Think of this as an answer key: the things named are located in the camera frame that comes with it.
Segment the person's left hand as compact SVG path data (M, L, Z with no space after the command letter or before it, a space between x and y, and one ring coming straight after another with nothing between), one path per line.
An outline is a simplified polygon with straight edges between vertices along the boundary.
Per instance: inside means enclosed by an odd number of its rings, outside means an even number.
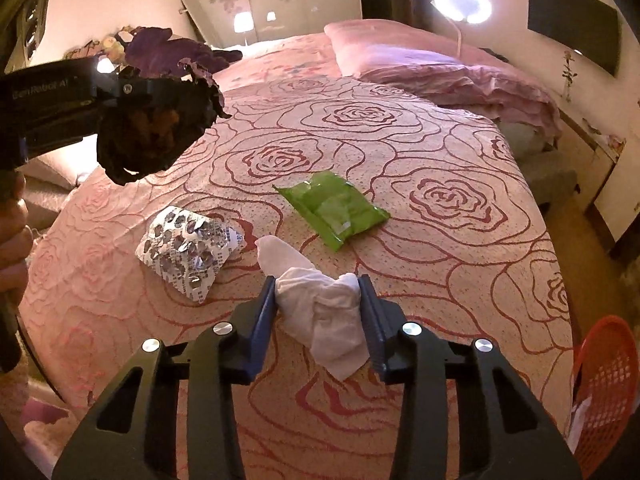
M28 209L24 201L26 181L20 172L10 172L11 179L1 193L1 293L16 309L28 283L27 257L32 251L32 231L27 225Z

